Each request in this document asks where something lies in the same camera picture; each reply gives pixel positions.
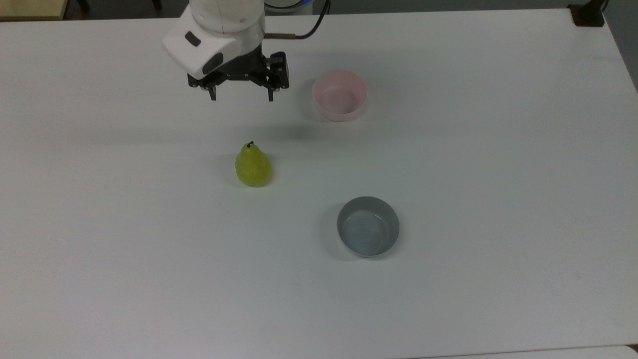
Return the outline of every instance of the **black clamp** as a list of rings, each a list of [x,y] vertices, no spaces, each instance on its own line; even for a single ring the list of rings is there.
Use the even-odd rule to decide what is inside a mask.
[[[211,100],[217,99],[217,87],[226,80],[251,81],[268,89],[268,101],[279,89],[290,87],[286,54],[277,52],[266,58],[262,46],[221,65],[201,80],[188,75],[188,85],[208,90]]]

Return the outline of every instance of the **black cable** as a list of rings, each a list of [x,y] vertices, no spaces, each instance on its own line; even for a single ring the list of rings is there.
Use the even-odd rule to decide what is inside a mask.
[[[321,14],[319,15],[319,19],[317,19],[317,23],[315,24],[313,29],[310,30],[309,33],[304,35],[295,35],[295,40],[303,40],[312,36],[315,33],[315,31],[317,31],[317,29],[319,28],[319,25],[321,25],[321,20],[323,20],[323,17],[325,16],[325,14],[328,13],[328,11],[330,11],[330,0],[325,0],[325,3],[323,4],[323,9],[321,10]]]

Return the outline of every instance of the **pink bowl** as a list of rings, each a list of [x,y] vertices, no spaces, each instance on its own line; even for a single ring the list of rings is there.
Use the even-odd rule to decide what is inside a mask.
[[[317,109],[331,121],[350,121],[361,115],[367,98],[366,83],[356,73],[338,70],[323,74],[313,85]]]

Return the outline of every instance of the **white table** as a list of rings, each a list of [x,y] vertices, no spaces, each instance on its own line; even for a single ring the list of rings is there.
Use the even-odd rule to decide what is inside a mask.
[[[268,18],[303,32],[313,17]],[[0,24],[0,357],[381,359],[638,342],[638,96],[568,10],[330,16],[191,89],[173,20]],[[367,114],[321,121],[346,68]],[[246,188],[255,141],[276,172]],[[401,235],[350,255],[375,195]]]

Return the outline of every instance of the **bowl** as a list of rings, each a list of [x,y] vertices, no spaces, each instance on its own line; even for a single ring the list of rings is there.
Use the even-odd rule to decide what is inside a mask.
[[[356,73],[331,71],[315,81],[313,98],[323,117],[337,122],[350,121],[363,112],[367,87]]]
[[[362,257],[373,257],[396,243],[399,219],[392,207],[381,199],[358,197],[341,208],[337,230],[348,249]]]

